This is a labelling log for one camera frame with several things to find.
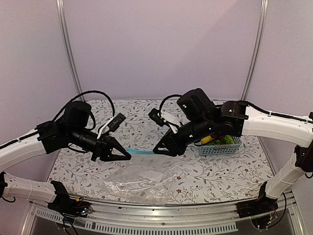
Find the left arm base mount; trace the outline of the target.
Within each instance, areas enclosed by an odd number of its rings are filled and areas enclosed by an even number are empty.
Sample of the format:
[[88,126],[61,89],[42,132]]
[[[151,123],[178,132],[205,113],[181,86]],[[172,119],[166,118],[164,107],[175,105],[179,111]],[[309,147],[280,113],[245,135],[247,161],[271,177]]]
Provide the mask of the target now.
[[75,234],[78,235],[74,227],[74,219],[77,217],[87,217],[88,214],[92,213],[91,203],[84,201],[83,197],[71,198],[61,182],[51,181],[50,183],[54,187],[56,197],[52,202],[47,203],[47,207],[50,210],[58,212],[63,217],[63,229],[68,235],[70,235],[70,232],[66,228],[66,222]]

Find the clear zip top bag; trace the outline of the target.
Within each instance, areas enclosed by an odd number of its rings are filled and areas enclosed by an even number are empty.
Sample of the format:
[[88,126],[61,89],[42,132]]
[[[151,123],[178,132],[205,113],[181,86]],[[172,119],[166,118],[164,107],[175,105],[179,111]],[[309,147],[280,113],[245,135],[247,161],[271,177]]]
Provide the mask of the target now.
[[132,203],[166,205],[177,176],[179,158],[127,148],[132,158],[125,167],[106,176],[101,189]]

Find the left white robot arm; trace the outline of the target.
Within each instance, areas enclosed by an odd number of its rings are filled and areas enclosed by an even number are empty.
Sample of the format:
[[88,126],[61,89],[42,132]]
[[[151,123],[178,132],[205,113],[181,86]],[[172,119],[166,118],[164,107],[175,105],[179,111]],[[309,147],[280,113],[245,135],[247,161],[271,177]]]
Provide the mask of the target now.
[[0,195],[41,200],[54,204],[61,212],[69,212],[75,200],[71,199],[61,182],[38,182],[19,178],[5,170],[33,157],[50,154],[70,144],[90,152],[92,161],[128,161],[131,155],[107,132],[94,133],[87,128],[88,119],[94,119],[91,106],[82,101],[70,101],[63,115],[38,125],[25,136],[0,147]]

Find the green toy grapes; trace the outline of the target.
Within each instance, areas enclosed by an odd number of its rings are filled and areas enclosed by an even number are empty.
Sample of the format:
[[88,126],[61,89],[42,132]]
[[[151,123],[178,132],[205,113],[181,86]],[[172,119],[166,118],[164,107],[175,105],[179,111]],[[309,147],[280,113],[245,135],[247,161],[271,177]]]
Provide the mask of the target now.
[[234,140],[231,136],[211,136],[211,140],[209,141],[209,145],[225,145],[225,144],[234,144]]

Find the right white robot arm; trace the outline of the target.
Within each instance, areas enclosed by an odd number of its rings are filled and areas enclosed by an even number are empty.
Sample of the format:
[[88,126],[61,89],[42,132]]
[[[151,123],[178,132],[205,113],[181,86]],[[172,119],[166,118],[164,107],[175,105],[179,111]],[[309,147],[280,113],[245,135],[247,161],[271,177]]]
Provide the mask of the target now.
[[215,105],[205,92],[196,88],[178,95],[177,105],[189,120],[181,124],[173,115],[152,109],[149,118],[169,130],[153,152],[167,156],[184,154],[187,146],[213,135],[258,136],[294,143],[289,161],[259,190],[253,202],[256,213],[264,213],[285,190],[313,170],[313,117],[297,117],[263,110],[248,101],[227,101]]

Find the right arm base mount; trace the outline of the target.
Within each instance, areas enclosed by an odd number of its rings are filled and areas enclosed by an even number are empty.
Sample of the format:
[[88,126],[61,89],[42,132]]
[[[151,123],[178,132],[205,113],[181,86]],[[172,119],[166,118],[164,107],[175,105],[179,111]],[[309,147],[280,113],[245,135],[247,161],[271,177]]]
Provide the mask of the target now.
[[284,197],[285,205],[282,215],[278,219],[278,199],[271,199],[266,196],[266,184],[267,183],[265,182],[260,186],[258,197],[256,199],[236,204],[237,214],[240,218],[268,213],[268,216],[261,216],[250,220],[253,227],[259,231],[267,230],[278,225],[284,218],[287,210],[287,198],[283,192],[282,195]]

